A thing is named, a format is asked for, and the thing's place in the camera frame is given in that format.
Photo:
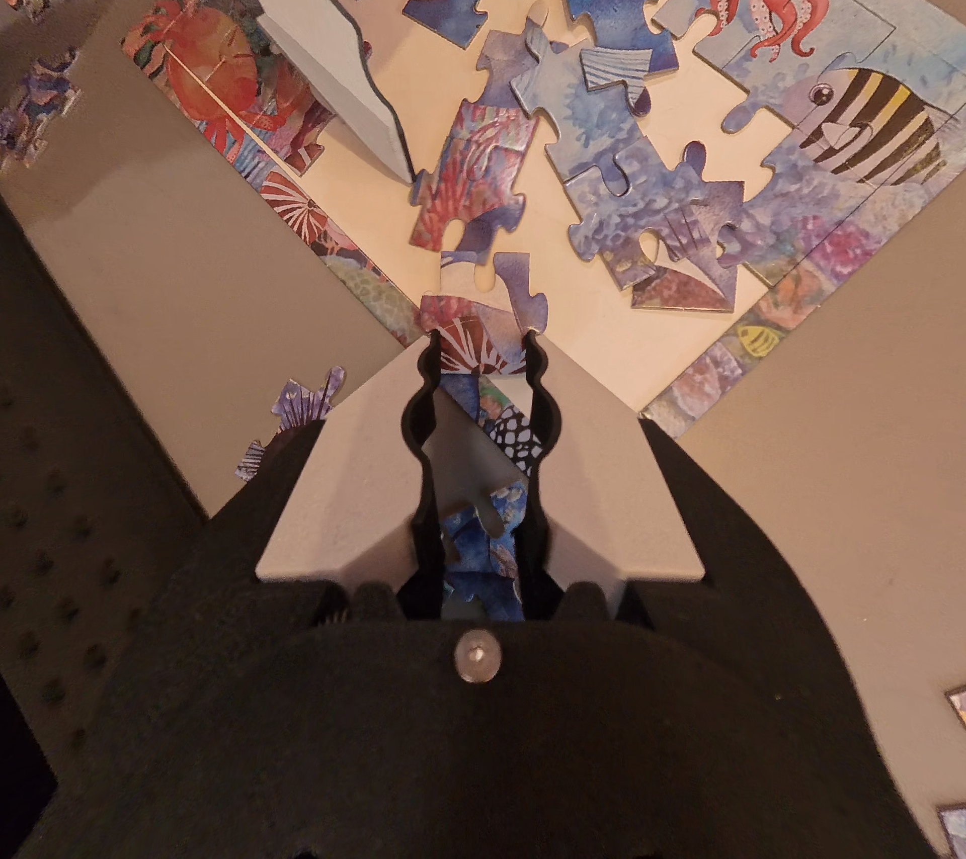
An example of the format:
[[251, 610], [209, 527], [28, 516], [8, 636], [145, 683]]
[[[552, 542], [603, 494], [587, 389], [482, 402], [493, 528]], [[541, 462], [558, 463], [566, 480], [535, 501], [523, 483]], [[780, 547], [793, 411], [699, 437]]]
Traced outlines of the pale blue octopus puzzle piece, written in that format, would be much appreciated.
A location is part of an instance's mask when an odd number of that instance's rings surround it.
[[737, 1], [734, 18], [696, 46], [698, 56], [755, 98], [776, 102], [840, 56], [869, 56], [893, 25], [856, 0]]

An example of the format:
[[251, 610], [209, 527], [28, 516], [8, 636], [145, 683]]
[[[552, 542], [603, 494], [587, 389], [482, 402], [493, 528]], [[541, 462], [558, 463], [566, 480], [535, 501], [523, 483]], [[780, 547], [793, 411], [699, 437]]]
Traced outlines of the red coral puzzle piece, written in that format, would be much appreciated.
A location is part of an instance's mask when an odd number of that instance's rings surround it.
[[451, 200], [511, 197], [537, 125], [520, 107], [464, 98], [441, 152], [438, 187]]

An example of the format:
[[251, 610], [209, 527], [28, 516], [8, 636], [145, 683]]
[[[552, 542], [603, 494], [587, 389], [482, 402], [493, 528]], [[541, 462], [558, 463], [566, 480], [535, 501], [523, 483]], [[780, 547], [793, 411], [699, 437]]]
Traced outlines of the striped fish puzzle piece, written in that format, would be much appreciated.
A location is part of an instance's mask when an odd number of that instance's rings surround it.
[[722, 71], [747, 92], [731, 128], [761, 107], [791, 127], [766, 155], [773, 177], [761, 201], [799, 188], [859, 199], [880, 188], [933, 194], [964, 168], [964, 67], [942, 57], [848, 53], [768, 67], [742, 56]]

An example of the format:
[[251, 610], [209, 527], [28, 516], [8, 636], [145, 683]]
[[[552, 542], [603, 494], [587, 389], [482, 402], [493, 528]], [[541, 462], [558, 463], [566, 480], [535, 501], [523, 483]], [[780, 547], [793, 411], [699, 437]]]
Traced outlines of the purple pink coral puzzle piece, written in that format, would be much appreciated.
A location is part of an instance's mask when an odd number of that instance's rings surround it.
[[768, 184], [743, 205], [740, 231], [751, 248], [747, 266], [774, 286], [794, 269], [873, 192], [835, 175], [807, 155], [800, 136], [783, 139], [763, 159]]

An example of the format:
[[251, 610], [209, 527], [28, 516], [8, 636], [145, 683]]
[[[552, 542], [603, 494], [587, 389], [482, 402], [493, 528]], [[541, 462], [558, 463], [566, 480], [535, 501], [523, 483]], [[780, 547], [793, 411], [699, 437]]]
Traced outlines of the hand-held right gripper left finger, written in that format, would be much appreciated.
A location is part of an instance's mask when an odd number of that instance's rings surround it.
[[424, 335], [334, 407], [256, 565], [263, 582], [371, 582], [441, 599], [445, 550], [425, 443], [441, 333]]

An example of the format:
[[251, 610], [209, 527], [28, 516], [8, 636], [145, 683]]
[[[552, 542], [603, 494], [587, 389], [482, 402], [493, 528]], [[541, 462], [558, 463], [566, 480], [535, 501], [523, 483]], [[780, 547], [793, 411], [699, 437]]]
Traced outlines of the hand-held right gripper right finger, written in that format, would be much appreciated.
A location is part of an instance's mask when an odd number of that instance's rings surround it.
[[543, 333], [525, 337], [540, 452], [517, 529], [526, 603], [590, 583], [607, 603], [634, 580], [698, 582], [706, 567], [637, 412]]

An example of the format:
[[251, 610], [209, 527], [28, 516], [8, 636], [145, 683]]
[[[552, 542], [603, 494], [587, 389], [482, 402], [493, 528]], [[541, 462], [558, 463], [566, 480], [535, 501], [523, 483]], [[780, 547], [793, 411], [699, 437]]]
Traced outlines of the orange crab puzzle piece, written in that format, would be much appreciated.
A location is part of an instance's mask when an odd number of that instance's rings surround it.
[[122, 50], [218, 151], [237, 158], [260, 82], [250, 42], [231, 15], [211, 0], [157, 0]]

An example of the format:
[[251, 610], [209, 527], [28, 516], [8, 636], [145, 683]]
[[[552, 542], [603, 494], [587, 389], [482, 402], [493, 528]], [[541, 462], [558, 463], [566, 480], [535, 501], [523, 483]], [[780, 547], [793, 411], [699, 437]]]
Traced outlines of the crab claw puzzle piece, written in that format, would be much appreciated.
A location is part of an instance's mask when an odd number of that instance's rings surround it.
[[282, 54], [256, 58], [258, 93], [248, 125], [288, 168], [303, 176], [323, 152], [319, 136], [336, 117]]

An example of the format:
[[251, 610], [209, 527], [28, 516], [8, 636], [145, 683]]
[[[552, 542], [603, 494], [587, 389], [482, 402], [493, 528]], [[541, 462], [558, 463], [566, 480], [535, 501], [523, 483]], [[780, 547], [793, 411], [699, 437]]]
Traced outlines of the purple urchin puzzle piece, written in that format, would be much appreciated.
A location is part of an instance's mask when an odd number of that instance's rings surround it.
[[316, 390], [294, 380], [286, 382], [272, 406], [272, 412], [279, 417], [278, 432], [303, 427], [325, 418], [333, 407], [334, 397], [345, 379], [345, 368], [336, 365], [328, 370], [325, 381]]

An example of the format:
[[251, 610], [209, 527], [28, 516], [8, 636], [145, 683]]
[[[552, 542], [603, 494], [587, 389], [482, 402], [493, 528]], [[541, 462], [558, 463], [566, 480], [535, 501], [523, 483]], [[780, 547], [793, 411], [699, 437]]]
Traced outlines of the joined blue purple puzzle pieces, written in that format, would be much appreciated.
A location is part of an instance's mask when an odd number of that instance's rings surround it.
[[16, 85], [1, 113], [1, 169], [13, 162], [35, 164], [50, 141], [45, 131], [67, 115], [83, 95], [70, 73], [80, 55], [72, 45], [56, 57], [39, 57]]

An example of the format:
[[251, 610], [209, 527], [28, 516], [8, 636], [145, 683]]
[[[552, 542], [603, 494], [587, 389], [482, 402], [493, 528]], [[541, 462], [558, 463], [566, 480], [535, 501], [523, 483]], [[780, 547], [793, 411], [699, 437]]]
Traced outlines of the striped purple puzzle piece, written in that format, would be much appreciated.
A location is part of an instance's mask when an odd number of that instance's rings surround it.
[[634, 283], [632, 306], [733, 311], [739, 265], [749, 246], [740, 228], [743, 201], [743, 182], [715, 182], [698, 198], [642, 215], [642, 231], [662, 240], [672, 261], [691, 262], [702, 274], [660, 263], [651, 276]]

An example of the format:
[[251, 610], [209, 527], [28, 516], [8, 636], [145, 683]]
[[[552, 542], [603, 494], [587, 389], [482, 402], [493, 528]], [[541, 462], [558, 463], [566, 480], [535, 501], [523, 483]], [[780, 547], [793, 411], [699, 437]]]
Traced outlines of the sea print puzzle tray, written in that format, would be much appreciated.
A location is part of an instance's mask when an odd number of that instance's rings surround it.
[[[210, 142], [299, 241], [409, 346], [425, 330], [424, 294], [440, 292], [441, 253], [456, 251], [464, 231], [462, 223], [451, 222], [440, 252], [411, 244], [420, 208], [410, 203], [410, 193], [421, 170], [439, 174], [460, 104], [474, 102], [485, 87], [489, 71], [477, 69], [477, 60], [488, 32], [521, 33], [538, 0], [479, 0], [477, 9], [487, 20], [467, 48], [406, 17], [409, 0], [337, 1], [357, 22], [372, 79], [402, 124], [414, 182], [408, 185], [396, 177], [337, 114], [320, 133], [323, 151], [304, 175], [284, 164], [246, 119], [236, 159]], [[584, 40], [591, 47], [597, 43], [589, 16], [574, 20], [567, 0], [544, 1], [549, 12], [542, 30], [556, 52]], [[671, 32], [655, 17], [667, 1], [651, 0], [643, 7], [654, 32]], [[926, 0], [856, 1], [893, 26], [860, 61], [931, 54], [964, 67], [963, 22]], [[255, 61], [285, 56], [259, 17], [244, 12], [240, 2], [210, 3], [236, 20]], [[791, 126], [769, 107], [758, 108], [736, 128], [728, 124], [735, 109], [744, 112], [747, 92], [696, 51], [716, 24], [716, 16], [706, 13], [682, 38], [671, 32], [680, 66], [648, 76], [650, 110], [632, 115], [641, 137], [650, 140], [669, 168], [682, 161], [689, 142], [702, 141], [707, 148], [704, 178], [744, 182], [745, 203], [772, 178], [764, 159]], [[526, 196], [523, 218], [514, 232], [497, 230], [489, 260], [477, 263], [476, 285], [484, 291], [494, 285], [497, 252], [530, 253], [530, 291], [546, 294], [549, 304], [543, 332], [627, 406], [657, 419], [674, 435], [714, 406], [944, 189], [874, 189], [776, 285], [767, 285], [743, 261], [732, 311], [634, 308], [633, 285], [659, 264], [695, 276], [701, 276], [700, 269], [690, 261], [672, 261], [664, 241], [651, 232], [582, 259], [569, 234], [580, 216], [566, 193], [568, 182], [561, 180], [547, 152], [559, 135], [544, 111], [529, 117], [537, 120], [537, 129], [513, 188]], [[523, 432], [515, 434], [516, 417], [526, 406], [523, 374], [443, 378], [507, 452], [514, 440], [525, 439]]]

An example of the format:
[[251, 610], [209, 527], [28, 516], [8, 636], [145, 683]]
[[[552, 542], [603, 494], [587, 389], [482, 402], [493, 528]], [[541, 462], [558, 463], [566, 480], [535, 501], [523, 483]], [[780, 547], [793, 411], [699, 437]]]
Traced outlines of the blue watercolour puzzle piece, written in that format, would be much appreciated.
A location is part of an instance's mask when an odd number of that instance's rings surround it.
[[644, 6], [651, 1], [657, 0], [566, 0], [573, 20], [586, 15], [593, 23], [596, 43], [581, 51], [587, 88], [625, 86], [637, 117], [646, 116], [651, 107], [648, 77], [680, 66], [671, 32], [654, 31], [646, 22]]

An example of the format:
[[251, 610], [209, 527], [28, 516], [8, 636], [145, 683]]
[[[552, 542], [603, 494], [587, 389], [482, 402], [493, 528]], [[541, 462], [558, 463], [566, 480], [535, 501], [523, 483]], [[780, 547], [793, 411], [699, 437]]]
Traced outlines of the small blue purple puzzle piece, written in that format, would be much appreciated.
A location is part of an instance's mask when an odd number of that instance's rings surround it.
[[582, 259], [651, 231], [674, 259], [692, 259], [714, 276], [740, 265], [755, 248], [741, 228], [744, 182], [707, 181], [702, 140], [690, 141], [675, 167], [666, 166], [647, 137], [622, 147], [614, 162], [628, 182], [622, 194], [613, 193], [595, 166], [564, 185], [580, 217], [568, 234]]

